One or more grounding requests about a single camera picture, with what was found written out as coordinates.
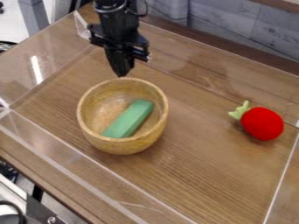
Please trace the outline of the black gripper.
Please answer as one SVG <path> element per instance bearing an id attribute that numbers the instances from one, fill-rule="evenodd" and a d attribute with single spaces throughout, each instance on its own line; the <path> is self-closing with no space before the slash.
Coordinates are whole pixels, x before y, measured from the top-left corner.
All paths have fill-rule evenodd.
<path id="1" fill-rule="evenodd" d="M 107 60 L 119 77 L 126 77 L 135 67 L 135 60 L 149 61 L 150 41 L 139 33 L 139 18 L 149 8 L 137 7 L 106 10 L 95 8 L 99 24 L 90 24 L 91 43 L 106 49 Z"/>

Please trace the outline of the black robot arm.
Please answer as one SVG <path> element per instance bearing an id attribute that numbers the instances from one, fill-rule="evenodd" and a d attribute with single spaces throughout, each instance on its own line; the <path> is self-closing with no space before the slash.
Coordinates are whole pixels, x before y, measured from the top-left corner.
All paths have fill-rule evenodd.
<path id="1" fill-rule="evenodd" d="M 99 23 L 88 24 L 90 43 L 104 48 L 118 77 L 135 68 L 135 60 L 150 60 L 150 41 L 139 33 L 139 19 L 149 14 L 147 0 L 94 0 Z"/>

